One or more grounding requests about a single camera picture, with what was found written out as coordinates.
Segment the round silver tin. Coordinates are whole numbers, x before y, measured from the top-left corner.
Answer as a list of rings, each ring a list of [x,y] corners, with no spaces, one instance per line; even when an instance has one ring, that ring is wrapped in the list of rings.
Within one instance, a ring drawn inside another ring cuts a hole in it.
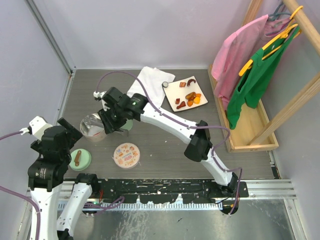
[[[97,143],[106,138],[104,125],[97,113],[86,115],[80,122],[80,132],[90,142]]]

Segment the tall green canister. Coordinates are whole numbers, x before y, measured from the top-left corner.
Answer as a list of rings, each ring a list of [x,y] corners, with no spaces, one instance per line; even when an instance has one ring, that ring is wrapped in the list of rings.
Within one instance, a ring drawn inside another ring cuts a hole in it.
[[[133,127],[133,121],[128,119],[126,123],[121,127],[122,130],[130,131]]]

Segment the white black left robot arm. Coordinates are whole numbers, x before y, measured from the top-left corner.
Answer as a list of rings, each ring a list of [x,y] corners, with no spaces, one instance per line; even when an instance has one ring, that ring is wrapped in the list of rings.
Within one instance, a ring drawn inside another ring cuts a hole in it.
[[[64,175],[72,160],[70,150],[83,135],[64,118],[53,126],[43,117],[36,116],[29,122],[28,130],[36,137],[30,147],[39,153],[27,171],[28,187],[34,202],[30,239],[72,240],[85,203],[100,193],[96,174],[78,174],[70,199],[58,215]]]

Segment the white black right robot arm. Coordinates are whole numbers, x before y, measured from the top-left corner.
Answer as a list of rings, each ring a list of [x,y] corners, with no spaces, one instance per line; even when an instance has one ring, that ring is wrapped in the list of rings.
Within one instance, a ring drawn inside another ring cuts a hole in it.
[[[185,157],[201,163],[209,171],[223,196],[231,197],[237,191],[238,176],[218,157],[211,142],[209,126],[205,121],[193,122],[183,119],[156,107],[142,94],[135,93],[129,97],[115,87],[105,92],[94,92],[93,96],[102,103],[98,115],[106,134],[118,131],[128,120],[159,127],[187,145]]]

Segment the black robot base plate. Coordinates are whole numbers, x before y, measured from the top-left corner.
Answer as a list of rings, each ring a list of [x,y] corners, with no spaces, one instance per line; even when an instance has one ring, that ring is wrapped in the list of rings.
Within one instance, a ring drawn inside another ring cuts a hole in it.
[[[234,193],[222,190],[212,179],[99,179],[90,196],[112,203],[124,197],[125,204],[173,204],[182,197],[183,204],[218,203],[230,200]]]

